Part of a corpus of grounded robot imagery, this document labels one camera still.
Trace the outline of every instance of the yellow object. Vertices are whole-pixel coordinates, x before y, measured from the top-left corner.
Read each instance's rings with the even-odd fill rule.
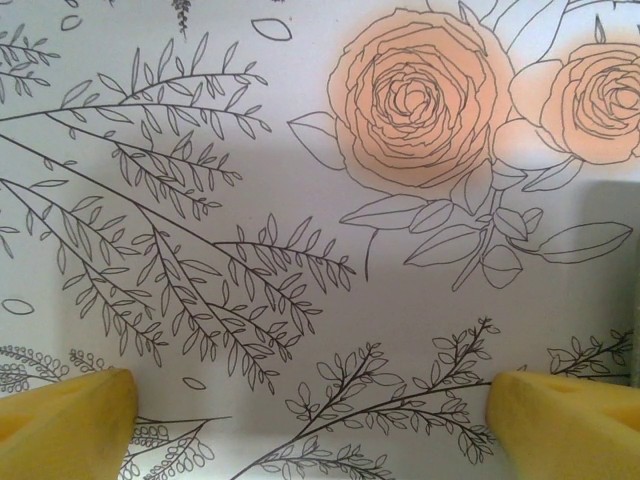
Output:
[[[133,434],[136,386],[110,369],[0,399],[0,479],[114,480]]]
[[[487,423],[521,479],[640,479],[640,389],[501,373]]]

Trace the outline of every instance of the white paper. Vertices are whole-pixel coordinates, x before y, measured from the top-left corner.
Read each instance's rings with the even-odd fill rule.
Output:
[[[513,478],[497,372],[627,381],[634,2],[1,3],[0,392],[131,369],[122,479]]]

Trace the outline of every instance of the rose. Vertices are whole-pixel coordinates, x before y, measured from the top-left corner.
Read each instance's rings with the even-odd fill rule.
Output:
[[[446,198],[491,158],[513,71],[493,32],[463,16],[398,9],[344,49],[329,97],[347,171],[362,185]]]
[[[572,156],[603,165],[640,156],[640,47],[584,45],[566,62],[525,68],[510,91],[524,119],[500,129],[495,150],[511,166],[546,168]],[[524,143],[529,154],[522,156]]]

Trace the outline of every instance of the peach rose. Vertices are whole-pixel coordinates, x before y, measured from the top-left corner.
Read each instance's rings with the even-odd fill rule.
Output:
[[[347,45],[329,79],[338,143],[366,187],[426,199],[491,158],[513,78],[493,32],[464,9],[396,10]]]
[[[640,156],[639,46],[584,45],[565,63],[547,60],[525,68],[510,89],[516,110],[537,127],[535,135],[558,161],[562,154],[596,165]],[[505,137],[533,138],[518,122],[505,125]],[[508,157],[504,142],[497,140],[496,150]]]

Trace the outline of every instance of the colored rose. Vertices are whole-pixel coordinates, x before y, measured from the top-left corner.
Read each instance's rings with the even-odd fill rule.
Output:
[[[396,10],[344,49],[329,79],[349,174],[388,193],[448,197],[491,158],[511,108],[509,59],[466,10]]]
[[[639,46],[585,45],[566,62],[547,60],[525,68],[510,89],[518,112],[555,151],[550,158],[559,161],[564,153],[564,159],[573,155],[603,165],[640,155]],[[497,140],[496,150],[505,158],[511,156],[509,138],[533,138],[518,122],[505,125],[505,139]]]

